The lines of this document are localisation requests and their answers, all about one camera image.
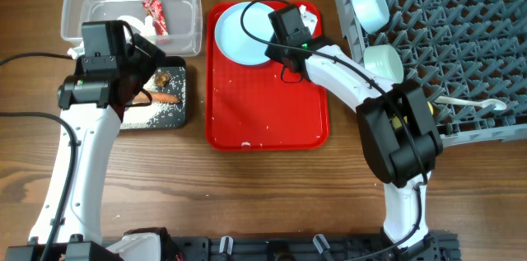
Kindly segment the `red snack wrapper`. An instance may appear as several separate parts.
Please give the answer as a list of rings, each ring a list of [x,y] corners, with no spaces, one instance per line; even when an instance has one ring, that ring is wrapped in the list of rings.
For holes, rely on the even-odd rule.
[[[145,0],[142,2],[142,7],[147,12],[147,16],[152,19],[152,26],[156,31],[156,35],[161,37],[159,42],[161,44],[168,43],[170,41],[168,38],[169,32],[161,0]]]

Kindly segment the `small light blue bowl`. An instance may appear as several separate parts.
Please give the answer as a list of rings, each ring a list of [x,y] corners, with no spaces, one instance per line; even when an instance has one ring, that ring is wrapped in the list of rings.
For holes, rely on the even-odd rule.
[[[355,17],[361,28],[373,34],[389,22],[389,8],[386,0],[352,0]]]

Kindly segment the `brown food scrap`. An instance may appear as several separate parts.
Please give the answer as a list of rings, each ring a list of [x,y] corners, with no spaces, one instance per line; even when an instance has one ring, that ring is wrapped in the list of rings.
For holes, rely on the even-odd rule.
[[[164,88],[171,80],[171,75],[168,72],[159,72],[155,77],[155,85],[158,88]]]

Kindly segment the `white plastic spoon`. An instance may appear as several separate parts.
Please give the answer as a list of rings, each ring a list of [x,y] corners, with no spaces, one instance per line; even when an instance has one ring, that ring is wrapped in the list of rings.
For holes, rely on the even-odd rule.
[[[435,100],[438,104],[445,104],[445,105],[470,105],[470,106],[476,106],[480,108],[487,108],[492,107],[494,110],[497,111],[504,111],[507,109],[507,105],[505,102],[497,99],[486,99],[486,100],[463,100],[459,98],[453,98],[448,96],[438,96]]]

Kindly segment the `yellow cup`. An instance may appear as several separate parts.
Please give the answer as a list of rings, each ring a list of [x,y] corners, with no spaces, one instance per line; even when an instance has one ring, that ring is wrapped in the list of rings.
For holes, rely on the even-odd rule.
[[[433,114],[433,106],[430,102],[427,103],[428,104],[428,108],[430,110],[430,113]],[[398,117],[393,117],[391,119],[391,124],[392,124],[392,127],[394,129],[399,129],[402,127],[402,122],[400,121],[400,119]]]

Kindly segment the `white tissue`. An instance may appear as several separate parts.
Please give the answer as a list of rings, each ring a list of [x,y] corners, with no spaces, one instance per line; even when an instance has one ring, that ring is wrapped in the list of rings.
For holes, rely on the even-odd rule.
[[[134,33],[138,33],[152,44],[156,44],[156,29],[151,16],[146,16],[143,21],[134,16],[119,16],[118,20],[127,22],[132,27]]]

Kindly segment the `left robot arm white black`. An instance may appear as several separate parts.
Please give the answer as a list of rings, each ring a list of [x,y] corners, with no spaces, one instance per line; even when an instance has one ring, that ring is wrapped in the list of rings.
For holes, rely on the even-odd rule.
[[[133,97],[165,53],[139,34],[88,31],[85,53],[58,90],[61,138],[49,190],[27,245],[8,260],[159,260],[164,233],[142,232],[104,247],[100,205],[110,152]]]

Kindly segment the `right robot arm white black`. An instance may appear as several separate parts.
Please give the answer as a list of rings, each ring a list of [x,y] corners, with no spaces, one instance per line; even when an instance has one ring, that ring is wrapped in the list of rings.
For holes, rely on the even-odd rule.
[[[376,76],[323,36],[296,47],[272,38],[266,55],[356,113],[363,156],[385,188],[384,235],[398,249],[423,240],[427,182],[443,145],[420,85]]]

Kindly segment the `orange carrot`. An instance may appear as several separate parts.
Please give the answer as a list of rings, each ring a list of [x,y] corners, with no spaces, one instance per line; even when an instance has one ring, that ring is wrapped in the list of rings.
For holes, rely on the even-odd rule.
[[[152,102],[176,104],[180,102],[180,98],[177,95],[173,95],[173,94],[169,94],[165,92],[156,92],[156,91],[149,91],[148,94],[150,95],[151,99],[149,99],[148,95],[145,92],[140,92],[133,99],[133,103],[134,104],[146,104],[152,101]]]

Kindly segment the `green bowl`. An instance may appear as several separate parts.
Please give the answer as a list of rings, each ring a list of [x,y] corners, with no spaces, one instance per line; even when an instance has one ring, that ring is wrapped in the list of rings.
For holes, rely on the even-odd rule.
[[[363,61],[365,69],[379,77],[402,83],[404,70],[401,58],[396,49],[390,44],[367,47]]]

